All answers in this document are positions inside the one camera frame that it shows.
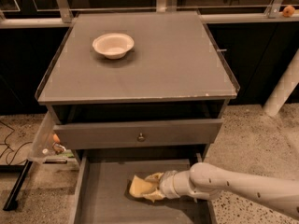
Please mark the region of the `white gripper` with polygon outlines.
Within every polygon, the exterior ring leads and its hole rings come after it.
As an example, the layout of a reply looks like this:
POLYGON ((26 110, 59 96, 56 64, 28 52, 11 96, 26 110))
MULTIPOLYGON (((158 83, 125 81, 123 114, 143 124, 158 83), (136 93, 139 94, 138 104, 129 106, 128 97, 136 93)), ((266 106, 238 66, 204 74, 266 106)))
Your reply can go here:
POLYGON ((159 189, 150 190, 143 193, 143 197, 155 203, 161 201, 165 197, 167 199, 176 199, 182 196, 192 197, 194 194, 194 185, 190 180, 188 171, 167 171, 163 173, 155 173, 148 175, 145 180, 151 183, 159 183, 159 189))

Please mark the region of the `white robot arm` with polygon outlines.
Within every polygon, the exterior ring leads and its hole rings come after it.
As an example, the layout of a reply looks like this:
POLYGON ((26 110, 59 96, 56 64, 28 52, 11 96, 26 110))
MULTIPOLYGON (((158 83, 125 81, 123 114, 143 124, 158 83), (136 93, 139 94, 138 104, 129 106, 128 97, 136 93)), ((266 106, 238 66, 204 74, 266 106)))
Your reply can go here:
POLYGON ((144 198, 153 202, 181 196, 211 200, 222 190, 299 218, 298 180, 231 172, 205 162, 197 162, 188 171, 163 173, 144 198))

